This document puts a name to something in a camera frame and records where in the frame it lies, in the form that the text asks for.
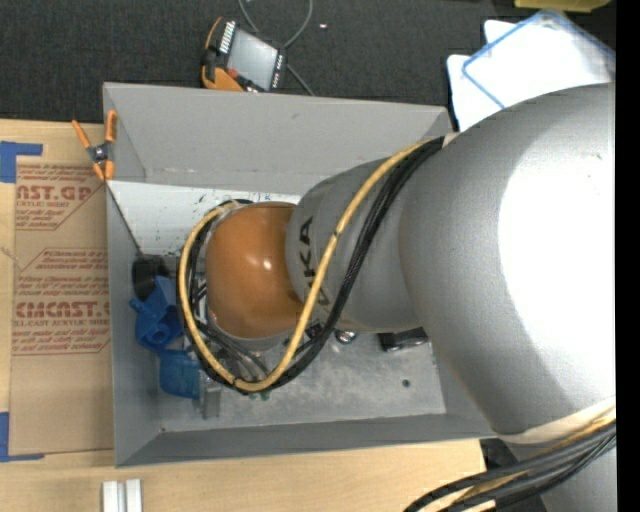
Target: cable bundle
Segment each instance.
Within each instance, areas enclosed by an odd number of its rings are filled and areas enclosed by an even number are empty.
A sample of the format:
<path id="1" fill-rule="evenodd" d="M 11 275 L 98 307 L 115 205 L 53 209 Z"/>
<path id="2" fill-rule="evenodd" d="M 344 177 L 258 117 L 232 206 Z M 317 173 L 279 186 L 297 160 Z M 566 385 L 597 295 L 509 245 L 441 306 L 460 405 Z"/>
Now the cable bundle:
<path id="1" fill-rule="evenodd" d="M 240 347 L 238 347 L 237 344 L 234 344 L 232 340 L 225 340 L 221 336 L 214 336 L 215 333 L 211 329 L 208 329 L 202 322 L 198 322 L 193 314 L 197 297 L 204 293 L 204 289 L 201 289 L 195 292 L 194 295 L 194 290 L 196 289 L 194 279 L 196 262 L 198 260 L 199 252 L 204 245 L 206 234 L 216 219 L 225 212 L 237 207 L 237 204 L 233 201 L 224 203 L 216 207 L 200 221 L 187 238 L 183 254 L 180 258 L 178 270 L 178 291 L 186 324 L 185 331 L 193 342 L 194 351 L 198 355 L 203 369 L 212 379 L 218 382 L 223 382 L 227 386 L 234 387 L 243 393 L 262 392 L 278 388 L 290 382 L 302 373 L 309 364 L 311 364 L 326 344 L 329 335 L 333 332 L 333 329 L 340 318 L 340 314 L 344 309 L 358 272 L 362 267 L 364 257 L 371 246 L 373 237 L 380 227 L 391 203 L 420 165 L 442 147 L 443 140 L 444 139 L 441 137 L 426 143 L 415 144 L 398 152 L 396 155 L 380 165 L 365 181 L 360 190 L 358 190 L 357 194 L 343 213 L 333 236 L 325 248 L 325 252 L 318 265 L 316 278 L 311 290 L 309 291 L 304 309 L 300 315 L 300 320 L 287 345 L 285 354 L 283 355 L 280 363 L 278 363 L 273 370 L 267 372 L 267 375 L 262 380 L 248 382 L 229 372 L 229 370 L 225 368 L 211 353 L 207 346 L 207 342 L 203 339 L 203 334 L 205 335 L 205 338 L 208 338 L 208 341 L 213 341 L 230 353 L 236 354 L 239 360 L 245 362 L 250 361 L 254 363 L 254 365 L 256 361 L 253 361 L 248 354 L 239 352 L 238 349 Z M 376 196 L 371 210 L 367 215 L 349 266 L 345 273 L 345 278 L 336 296 L 336 300 L 329 317 L 319 331 L 317 331 L 309 341 L 301 345 L 300 341 L 304 336 L 305 331 L 308 330 L 309 326 L 307 324 L 310 320 L 318 291 L 338 240 L 360 204 L 367 198 L 371 189 L 385 176 L 388 176 L 388 179 L 382 185 L 380 192 Z M 299 357 L 299 359 L 290 365 L 292 360 L 296 357 Z"/>
<path id="2" fill-rule="evenodd" d="M 444 485 L 418 498 L 404 512 L 418 512 L 430 503 L 468 489 L 440 512 L 463 512 L 495 501 L 493 510 L 553 489 L 616 446 L 616 420 L 587 429 L 539 455 L 504 468 L 489 470 Z"/>

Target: electronic device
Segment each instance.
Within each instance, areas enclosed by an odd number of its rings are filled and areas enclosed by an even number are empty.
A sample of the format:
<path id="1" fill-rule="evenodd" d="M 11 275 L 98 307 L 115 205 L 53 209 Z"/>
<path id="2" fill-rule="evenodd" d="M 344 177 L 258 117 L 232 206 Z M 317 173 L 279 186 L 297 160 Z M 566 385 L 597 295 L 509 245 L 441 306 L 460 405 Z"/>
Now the electronic device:
<path id="1" fill-rule="evenodd" d="M 286 51 L 270 39 L 220 17 L 211 27 L 202 57 L 201 80 L 208 89 L 275 92 L 282 87 Z"/>

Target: yellow cable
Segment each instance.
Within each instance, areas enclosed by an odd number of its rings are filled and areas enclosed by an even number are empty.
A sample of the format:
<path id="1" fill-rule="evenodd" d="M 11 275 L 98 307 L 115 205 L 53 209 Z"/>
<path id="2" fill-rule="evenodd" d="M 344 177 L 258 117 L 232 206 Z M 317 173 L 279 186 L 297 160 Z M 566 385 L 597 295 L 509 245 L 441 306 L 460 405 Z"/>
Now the yellow cable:
<path id="1" fill-rule="evenodd" d="M 195 320 L 193 318 L 193 313 L 191 311 L 191 307 L 189 305 L 189 298 L 187 296 L 187 289 L 184 284 L 186 283 L 186 269 L 187 269 L 187 261 L 189 259 L 189 254 L 191 253 L 191 248 L 193 247 L 193 243 L 198 236 L 200 230 L 204 227 L 204 225 L 212 219 L 215 219 L 219 215 L 221 215 L 224 211 L 234 208 L 235 205 L 233 203 L 227 204 L 224 206 L 219 206 L 208 213 L 193 229 L 187 241 L 185 242 L 184 249 L 182 250 L 182 255 L 180 257 L 180 265 L 178 267 L 178 283 L 180 284 L 179 288 L 179 296 L 180 296 L 180 304 L 182 306 L 182 311 L 184 313 L 185 323 L 187 324 L 187 328 L 193 337 L 194 342 L 198 346 L 201 354 L 206 359 L 206 361 L 211 365 L 211 367 L 220 375 L 224 380 L 226 380 L 229 384 L 235 386 L 237 389 L 241 391 L 245 391 L 247 393 L 257 393 L 259 391 L 263 391 L 271 386 L 274 382 L 276 382 L 280 376 L 284 373 L 284 371 L 289 366 L 289 363 L 293 359 L 293 356 L 298 349 L 298 345 L 300 344 L 300 340 L 304 336 L 305 329 L 307 327 L 307 323 L 311 318 L 311 314 L 313 312 L 313 308 L 316 304 L 316 300 L 318 298 L 318 294 L 320 292 L 320 287 L 322 286 L 322 281 L 327 273 L 327 269 L 329 267 L 329 262 L 333 257 L 333 253 L 335 252 L 335 248 L 338 244 L 338 240 L 340 236 L 344 232 L 345 228 L 351 221 L 351 218 L 355 214 L 356 210 L 365 199 L 367 194 L 371 191 L 371 189 L 375 186 L 380 179 L 387 174 L 393 167 L 400 162 L 402 159 L 406 158 L 413 151 L 418 149 L 424 144 L 418 143 L 413 144 L 402 151 L 396 153 L 391 158 L 386 160 L 380 167 L 378 167 L 369 178 L 364 182 L 364 184 L 360 187 L 356 195 L 353 197 L 349 206 L 345 209 L 342 217 L 338 221 L 336 225 L 336 229 L 331 236 L 327 247 L 324 250 L 322 255 L 322 259 L 318 264 L 318 268 L 316 270 L 316 277 L 313 280 L 313 284 L 309 290 L 309 294 L 307 299 L 305 300 L 304 306 L 302 308 L 302 313 L 300 314 L 300 318 L 298 319 L 298 323 L 291 337 L 291 341 L 287 345 L 287 349 L 282 356 L 282 359 L 278 363 L 278 365 L 271 371 L 267 377 L 261 381 L 257 382 L 247 382 L 242 379 L 236 378 L 233 374 L 231 374 L 211 353 L 206 343 L 200 336 L 200 332 L 196 326 Z"/>

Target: blue tape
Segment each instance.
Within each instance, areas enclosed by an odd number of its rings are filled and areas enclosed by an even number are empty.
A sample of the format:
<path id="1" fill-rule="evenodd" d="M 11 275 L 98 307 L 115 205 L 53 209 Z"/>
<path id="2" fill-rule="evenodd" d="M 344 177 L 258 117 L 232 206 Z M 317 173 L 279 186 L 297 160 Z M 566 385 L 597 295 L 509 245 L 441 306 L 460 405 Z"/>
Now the blue tape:
<path id="1" fill-rule="evenodd" d="M 0 412 L 0 463 L 18 460 L 36 460 L 42 457 L 44 457 L 42 454 L 9 457 L 9 413 Z"/>
<path id="2" fill-rule="evenodd" d="M 16 182 L 16 157 L 18 155 L 40 156 L 42 144 L 25 144 L 22 142 L 0 142 L 0 181 Z"/>

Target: screw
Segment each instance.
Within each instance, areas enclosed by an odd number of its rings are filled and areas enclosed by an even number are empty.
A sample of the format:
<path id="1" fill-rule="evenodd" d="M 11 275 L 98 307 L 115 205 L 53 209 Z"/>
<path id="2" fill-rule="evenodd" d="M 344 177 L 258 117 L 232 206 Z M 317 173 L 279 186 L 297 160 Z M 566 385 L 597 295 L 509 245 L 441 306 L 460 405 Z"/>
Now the screw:
<path id="1" fill-rule="evenodd" d="M 104 151 L 104 148 L 101 146 L 96 146 L 96 159 L 104 160 L 105 158 L 107 158 L 107 155 Z"/>
<path id="2" fill-rule="evenodd" d="M 340 331 L 337 329 L 334 335 L 336 339 L 343 345 L 348 345 L 358 337 L 358 333 L 355 333 L 353 331 Z"/>

